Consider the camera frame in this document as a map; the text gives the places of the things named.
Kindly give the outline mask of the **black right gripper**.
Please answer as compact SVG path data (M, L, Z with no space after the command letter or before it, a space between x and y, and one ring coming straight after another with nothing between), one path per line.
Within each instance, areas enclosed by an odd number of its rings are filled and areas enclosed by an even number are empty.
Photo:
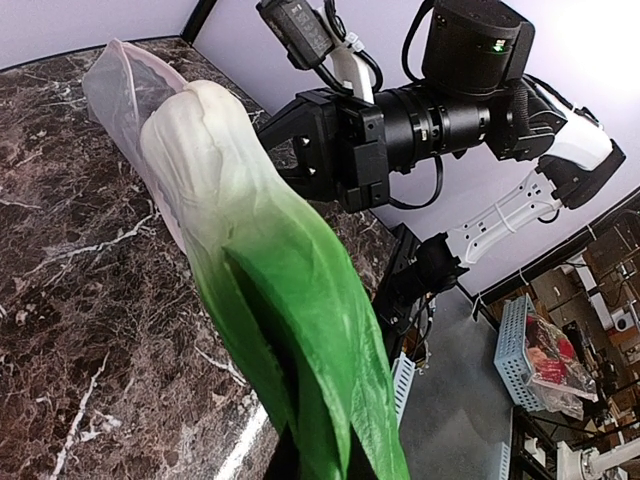
M300 196L339 202L349 213L389 199L389 163L379 107L326 89L299 93L258 130L269 152L291 140L297 164L278 173Z

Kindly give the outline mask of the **green bok choy toy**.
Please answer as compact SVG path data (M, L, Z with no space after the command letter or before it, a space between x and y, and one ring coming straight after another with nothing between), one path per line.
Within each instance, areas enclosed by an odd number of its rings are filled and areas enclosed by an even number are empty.
M143 157L206 310L304 479L409 475L381 330L351 258L278 174L242 103L186 84L144 123Z

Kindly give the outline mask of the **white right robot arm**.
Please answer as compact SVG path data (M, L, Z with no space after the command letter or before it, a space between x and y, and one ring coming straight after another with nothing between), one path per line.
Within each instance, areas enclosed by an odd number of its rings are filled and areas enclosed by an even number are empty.
M413 21L431 22L420 75L384 89L383 75L333 2L261 1L257 11L292 65L320 89L301 92L260 128L271 149L291 142L297 163L281 176L303 198L348 212L390 205L392 173L486 145L498 160L534 161L518 186L474 218L423 241L391 277L405 301L436 295L496 243L533 221L589 202L625 156L587 108L526 72L533 24L501 1L425 1Z

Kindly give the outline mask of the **clear zip top bag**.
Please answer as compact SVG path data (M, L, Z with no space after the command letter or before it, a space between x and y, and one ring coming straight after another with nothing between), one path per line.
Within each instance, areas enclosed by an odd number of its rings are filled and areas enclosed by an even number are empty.
M111 40L82 79L91 120L101 124L142 178L180 250L185 249L178 220L163 188L144 159L140 133L160 105L187 84L173 67L129 42Z

